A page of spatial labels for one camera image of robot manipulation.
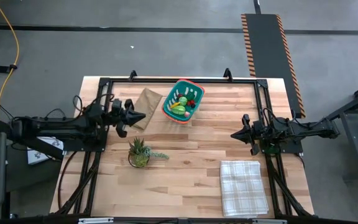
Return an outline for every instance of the wood grain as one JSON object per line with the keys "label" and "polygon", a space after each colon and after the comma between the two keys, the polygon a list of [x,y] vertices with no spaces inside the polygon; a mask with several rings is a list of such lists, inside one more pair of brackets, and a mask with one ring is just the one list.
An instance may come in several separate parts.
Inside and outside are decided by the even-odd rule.
{"label": "wood grain", "polygon": [[[98,82],[99,77],[84,77],[80,96],[85,105],[95,98]],[[251,156],[249,145],[230,138],[230,134],[242,128],[244,113],[257,119],[254,87],[203,84],[205,95],[199,110],[188,124],[177,124],[160,110],[172,86],[173,83],[114,84],[113,92],[122,100],[132,98],[136,101],[144,88],[160,93],[163,98],[146,130],[127,128],[126,138],[119,138],[114,129],[110,130],[106,151],[101,157],[92,216],[222,217],[220,161],[247,160],[259,161],[262,167],[269,213],[260,217],[273,217],[264,156]],[[268,79],[268,86],[274,113],[290,117],[283,80]],[[131,167],[127,161],[128,141],[135,136],[144,138],[153,150],[169,155],[170,159],[151,158],[145,169]],[[78,184],[83,156],[83,153],[77,153],[68,165],[62,185],[63,202]],[[302,206],[313,213],[302,163],[288,154],[283,155],[283,163],[288,187]],[[57,210],[56,193],[51,212]],[[284,211],[281,191],[278,195]]]}

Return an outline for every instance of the succulent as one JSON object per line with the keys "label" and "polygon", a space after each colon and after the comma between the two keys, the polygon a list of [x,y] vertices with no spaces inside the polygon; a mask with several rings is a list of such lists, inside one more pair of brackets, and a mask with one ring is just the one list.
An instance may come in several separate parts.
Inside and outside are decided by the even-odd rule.
{"label": "succulent", "polygon": [[129,155],[131,156],[132,163],[136,167],[145,167],[150,156],[169,159],[164,153],[151,152],[151,148],[144,145],[144,139],[140,140],[136,137],[133,144],[129,143],[129,146]]}

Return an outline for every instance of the gray floor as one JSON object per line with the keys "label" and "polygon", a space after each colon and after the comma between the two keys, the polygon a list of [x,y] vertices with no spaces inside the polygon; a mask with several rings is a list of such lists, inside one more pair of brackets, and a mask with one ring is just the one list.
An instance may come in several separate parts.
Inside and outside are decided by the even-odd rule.
{"label": "gray floor", "polygon": [[[254,13],[251,0],[0,0],[0,4],[14,24],[59,26],[241,28],[239,14]],[[263,13],[281,15],[286,29],[358,30],[356,0],[260,0],[260,4]],[[18,116],[45,114],[56,107],[72,113],[71,98],[85,75],[127,75],[136,69],[139,75],[216,77],[229,67],[234,76],[249,76],[241,34],[20,31],[17,35],[19,69],[1,103]],[[358,36],[287,39],[307,121],[320,119],[351,99],[358,89]],[[12,63],[15,52],[11,33],[0,31],[0,64]],[[0,75],[0,86],[3,78]],[[345,135],[302,143],[315,213],[358,221],[358,182],[342,181],[343,174],[358,168]],[[48,213],[55,183],[56,178],[15,192],[12,211],[22,216]]]}

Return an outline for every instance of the white towel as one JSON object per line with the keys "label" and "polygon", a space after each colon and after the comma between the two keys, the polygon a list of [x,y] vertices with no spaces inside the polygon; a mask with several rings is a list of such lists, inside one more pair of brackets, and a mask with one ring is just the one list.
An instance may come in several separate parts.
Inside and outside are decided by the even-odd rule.
{"label": "white towel", "polygon": [[221,189],[225,217],[267,214],[258,161],[221,161]]}

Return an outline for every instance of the teal basket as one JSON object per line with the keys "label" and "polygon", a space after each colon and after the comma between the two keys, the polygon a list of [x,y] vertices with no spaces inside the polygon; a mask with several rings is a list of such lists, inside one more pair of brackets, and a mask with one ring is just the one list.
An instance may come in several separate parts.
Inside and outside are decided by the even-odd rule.
{"label": "teal basket", "polygon": [[[187,105],[185,106],[186,111],[190,113],[190,116],[185,117],[185,115],[173,113],[171,110],[171,105],[178,101],[178,94],[183,94],[183,96],[186,96],[190,92],[194,94],[194,102],[196,104],[194,108],[191,108],[191,106]],[[167,96],[167,99],[165,99],[165,102],[162,105],[162,112],[171,120],[181,124],[186,124],[187,122],[189,122],[190,118],[193,116],[194,112],[200,105],[203,95],[204,88],[201,87],[199,84],[184,79],[178,80],[173,86],[169,95]]]}

